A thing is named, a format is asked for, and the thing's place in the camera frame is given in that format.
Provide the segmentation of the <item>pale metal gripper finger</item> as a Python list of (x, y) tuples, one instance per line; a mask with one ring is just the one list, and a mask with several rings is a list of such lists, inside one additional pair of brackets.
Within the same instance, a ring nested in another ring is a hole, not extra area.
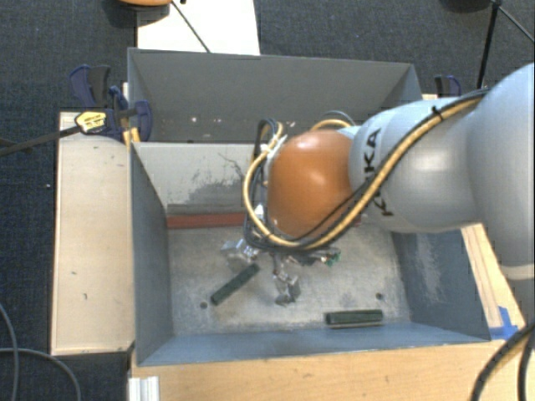
[(275, 298), (277, 305), (286, 307), (297, 301), (301, 294), (299, 277), (279, 273), (273, 276), (273, 280), (278, 291), (278, 295)]
[(220, 253), (225, 257), (227, 265), (233, 272), (240, 272), (256, 260), (259, 250), (250, 246), (244, 239), (240, 239), (227, 241)]

